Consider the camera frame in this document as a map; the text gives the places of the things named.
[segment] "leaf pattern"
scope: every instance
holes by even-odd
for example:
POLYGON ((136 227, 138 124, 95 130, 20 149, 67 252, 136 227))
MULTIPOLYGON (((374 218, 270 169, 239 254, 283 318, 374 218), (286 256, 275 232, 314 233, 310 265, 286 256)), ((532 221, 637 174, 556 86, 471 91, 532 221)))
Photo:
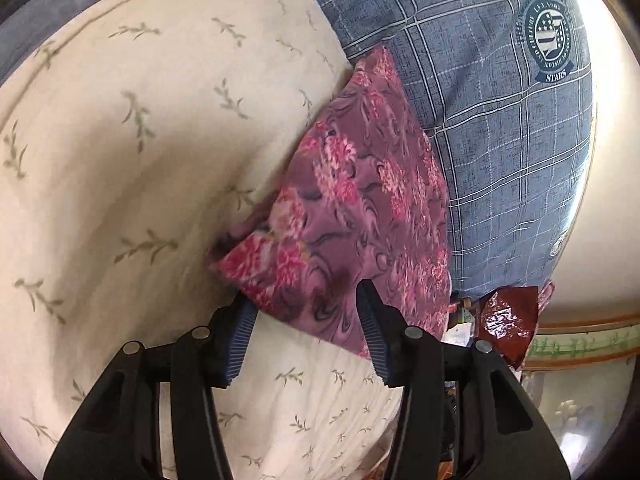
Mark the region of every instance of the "leaf pattern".
POLYGON ((76 394, 71 397, 71 400, 76 400, 77 402, 82 402, 83 400, 85 400, 86 393, 80 387, 80 385, 76 382, 75 379, 73 380, 73 386, 74 386, 74 390, 76 391, 76 394))
POLYGON ((308 10, 308 11, 306 12, 306 17, 307 17, 307 18, 308 18, 308 20, 309 20, 309 25, 311 26, 311 28, 312 28, 314 31, 316 31, 316 32, 317 32, 318 30, 316 29, 316 26, 314 25, 314 20, 311 18, 311 11, 310 11, 310 10, 308 10))
POLYGON ((229 34, 231 34, 231 37, 236 40, 236 45, 242 46, 242 40, 246 40, 246 36, 244 34, 239 34, 238 32, 236 32, 235 25, 231 23, 225 23, 219 18, 212 18, 211 21, 216 22, 220 26, 220 34, 225 31, 228 32, 229 34))
POLYGON ((57 445, 58 441, 53 438, 52 436, 50 436, 49 434, 49 428, 47 428, 46 426, 42 426, 41 424, 36 424, 35 422, 33 422, 32 420, 29 420, 27 417, 22 416, 20 417, 23 421, 27 422, 35 431, 36 431, 36 435, 38 436, 38 438, 40 438, 40 436, 44 436, 46 437, 47 440, 50 441, 50 443, 57 445))
POLYGON ((241 190, 236 189, 235 186, 230 186, 226 189, 227 193, 234 194, 238 200, 238 211, 242 208, 242 204, 246 204, 249 207, 254 207, 255 202, 251 199, 251 193, 255 192, 255 189, 241 190))
POLYGON ((339 372, 335 368, 331 371, 334 374, 334 384, 340 381, 340 387, 342 387, 343 384, 347 382, 347 379, 344 378, 344 372, 339 372))
POLYGON ((258 469, 262 466, 262 461, 264 460, 262 457, 251 458, 249 455, 242 455, 240 458, 245 458, 249 461, 248 466, 255 465, 258 469))
POLYGON ((127 27, 127 25, 121 25, 118 27, 118 31, 114 32, 107 36, 107 38, 113 38, 115 36, 122 36, 123 34, 127 34, 130 32, 134 34, 133 40, 137 40, 143 34, 155 34, 156 36, 160 36, 161 32, 159 28, 149 28, 146 26, 145 22, 141 22, 139 27, 127 27))
POLYGON ((329 67, 329 70, 331 70, 331 73, 334 73, 335 66, 331 61, 329 61, 329 58, 319 50, 316 50, 316 53, 320 55, 320 57, 322 58, 322 62, 329 67))
POLYGON ((280 4, 280 7, 282 8, 282 15, 284 16, 287 13, 287 7, 285 6, 282 0, 277 0, 277 1, 280 4))
POLYGON ((230 423, 232 420, 234 420, 235 418, 238 418, 239 420, 246 420, 244 418, 244 416, 240 415, 240 413, 225 413, 225 412, 220 412, 220 416, 218 417, 218 424, 223 424, 226 425, 228 423, 230 423))
POLYGON ((130 258, 139 252, 147 252, 151 254, 149 264, 153 265, 156 257, 162 250, 169 249, 175 252, 179 247, 176 240, 164 240, 164 238, 159 237, 152 229, 147 229, 146 235, 148 240, 140 242, 139 244, 135 244, 128 238, 122 237, 120 243, 122 243, 127 250, 118 254, 113 259, 113 263, 117 264, 124 258, 130 258))
POLYGON ((21 288, 28 295, 31 300, 31 306, 33 307, 33 311, 36 311, 36 303, 41 304, 45 310, 49 313, 50 316, 55 317, 60 324, 66 324, 65 318, 60 316, 55 309, 62 305, 64 300, 48 300, 44 294, 40 291, 40 287, 44 284, 44 280, 38 280, 34 283, 27 283, 23 278, 18 278, 18 280, 14 283, 15 288, 21 288))
POLYGON ((39 53, 43 53, 46 56, 44 64, 47 67, 47 70, 51 68, 51 58, 56 56, 60 52, 59 48, 53 48, 54 43, 56 43, 56 40, 46 41, 45 43, 41 44, 33 54, 33 57, 36 57, 39 53))
POLYGON ((332 416, 332 418, 331 418, 332 420, 331 420, 331 422, 329 422, 329 425, 333 424, 336 420, 341 418, 348 411, 349 411, 348 408, 344 408, 344 409, 340 410, 340 413, 338 413, 338 415, 332 416))
POLYGON ((306 419, 303 422, 300 422, 300 419, 298 418, 298 416, 296 415, 294 417, 295 422, 293 422, 292 424, 290 424, 290 426, 292 428, 298 428, 298 430, 296 431, 296 433, 300 433, 301 431, 305 431, 305 433, 309 430, 311 430, 311 428, 308 428, 306 426, 306 419))
POLYGON ((225 101, 223 103, 220 103, 220 108, 233 110, 241 119, 249 119, 249 116, 242 112, 242 110, 240 109, 240 103, 244 98, 241 97, 237 101, 234 101, 231 97, 229 97, 229 89, 226 87, 226 77, 222 80, 222 85, 220 85, 219 87, 216 86, 213 91, 220 97, 222 97, 225 101))
POLYGON ((279 373, 276 375, 275 380, 277 381, 278 379, 284 379, 284 386, 287 386, 287 380, 291 379, 292 381, 295 381, 302 386, 302 375, 304 375, 304 372, 294 373, 295 370, 296 367, 292 367, 291 370, 284 374, 279 373))
POLYGON ((303 107, 306 108, 306 123, 309 124, 311 122, 311 108, 314 104, 311 102, 311 99, 309 99, 304 90, 298 90, 298 92, 300 92, 302 97, 305 99, 303 107))
POLYGON ((124 91, 122 95, 129 100, 129 111, 123 119, 122 124, 129 121, 133 116, 133 122, 136 125, 138 140, 138 153, 142 153, 145 148, 145 139, 154 139, 156 134, 146 125, 146 117, 150 114, 148 108, 143 107, 138 101, 137 96, 133 92, 124 91))
POLYGON ((287 48, 289 49, 289 51, 290 51, 290 52, 295 52, 295 53, 299 54, 300 56, 302 56, 302 51, 301 51, 299 48, 296 48, 295 46, 293 46, 292 44, 287 43, 286 41, 281 40, 280 38, 278 38, 278 39, 276 40, 276 43, 279 43, 279 44, 281 44, 282 46, 287 47, 287 48))
POLYGON ((18 119, 15 120, 14 126, 11 128, 11 134, 7 134, 4 136, 2 142, 9 149, 9 158, 5 159, 2 163, 4 168, 8 168, 11 170, 15 170, 15 176, 18 180, 23 179, 26 175, 22 170, 22 158, 24 157, 24 152, 27 151, 27 145, 25 144, 23 149, 20 150, 18 154, 18 148, 15 145, 15 140, 17 137, 16 128, 18 127, 18 119))

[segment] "cream pillow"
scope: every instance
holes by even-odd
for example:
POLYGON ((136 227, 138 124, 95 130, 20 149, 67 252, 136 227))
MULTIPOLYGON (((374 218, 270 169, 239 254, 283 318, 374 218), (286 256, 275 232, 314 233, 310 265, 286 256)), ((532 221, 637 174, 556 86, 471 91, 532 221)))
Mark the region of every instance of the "cream pillow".
MULTIPOLYGON (((349 68, 315 0, 103 0, 0 88, 0 433, 34 475, 124 342, 171 342, 232 297, 204 253, 349 68)), ((260 315, 216 392, 236 480, 359 478, 400 394, 260 315)))

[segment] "purple floral pillow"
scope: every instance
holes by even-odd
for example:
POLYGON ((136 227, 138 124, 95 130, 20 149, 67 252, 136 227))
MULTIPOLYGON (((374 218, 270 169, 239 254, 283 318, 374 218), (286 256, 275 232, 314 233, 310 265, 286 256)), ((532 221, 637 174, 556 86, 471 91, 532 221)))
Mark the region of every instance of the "purple floral pillow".
POLYGON ((363 278, 439 338, 450 294, 447 200, 429 139, 379 46, 303 137, 280 191, 244 224, 257 228, 232 231, 233 248, 212 267, 267 314, 363 356, 363 278))

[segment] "red shiny wrapper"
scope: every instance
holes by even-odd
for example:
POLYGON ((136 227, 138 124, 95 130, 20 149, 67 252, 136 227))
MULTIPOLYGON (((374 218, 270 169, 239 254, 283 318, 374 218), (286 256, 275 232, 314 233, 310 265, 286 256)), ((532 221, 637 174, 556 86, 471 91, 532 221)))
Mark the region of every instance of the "red shiny wrapper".
POLYGON ((480 299, 478 337, 494 345, 516 370, 524 361, 538 324, 538 288, 507 287, 480 299))

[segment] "circular emblem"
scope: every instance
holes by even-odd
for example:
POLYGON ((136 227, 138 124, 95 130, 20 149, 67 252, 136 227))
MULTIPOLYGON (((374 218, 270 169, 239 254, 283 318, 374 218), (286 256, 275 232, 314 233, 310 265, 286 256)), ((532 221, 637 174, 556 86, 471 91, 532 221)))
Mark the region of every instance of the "circular emblem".
POLYGON ((527 44, 540 69, 538 81, 558 81, 574 67, 569 60, 572 37, 568 18, 564 0, 527 0, 518 15, 518 39, 527 44))
POLYGON ((536 0, 525 14, 526 41, 540 70, 554 72, 569 59, 571 33, 566 7, 553 0, 536 0))

